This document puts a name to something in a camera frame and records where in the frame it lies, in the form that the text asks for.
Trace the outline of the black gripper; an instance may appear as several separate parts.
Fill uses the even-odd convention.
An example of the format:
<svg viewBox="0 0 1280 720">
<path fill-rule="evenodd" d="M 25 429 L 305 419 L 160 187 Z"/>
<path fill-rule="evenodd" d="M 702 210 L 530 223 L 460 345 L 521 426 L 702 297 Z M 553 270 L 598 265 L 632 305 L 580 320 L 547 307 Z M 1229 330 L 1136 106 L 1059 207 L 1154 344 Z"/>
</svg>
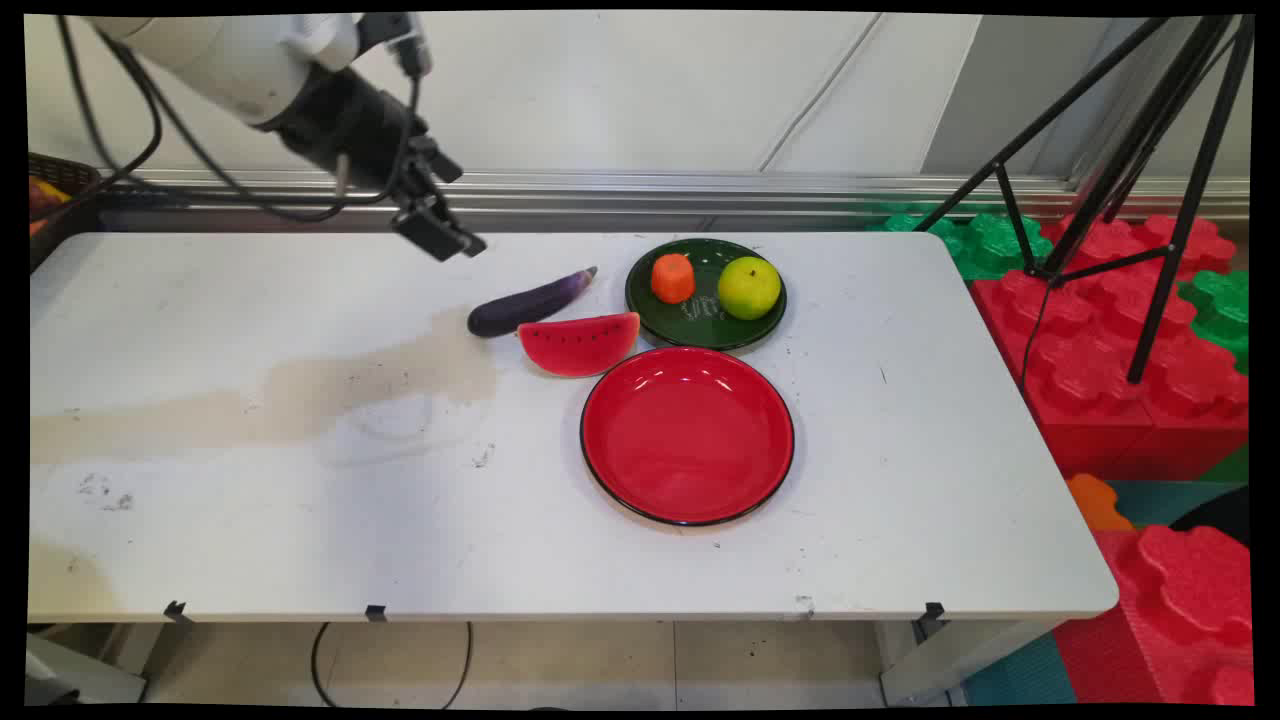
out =
<svg viewBox="0 0 1280 720">
<path fill-rule="evenodd" d="M 259 129 L 332 174 L 339 158 L 347 158 L 348 183 L 358 190 L 383 191 L 399 169 L 390 187 L 397 205 L 390 228 L 438 261 L 488 250 L 481 237 L 461 225 L 440 192 L 428 193 L 434 178 L 457 181 L 465 173 L 461 165 L 426 135 L 428 124 L 415 109 L 357 70 L 312 64 L 298 96 Z"/>
</svg>

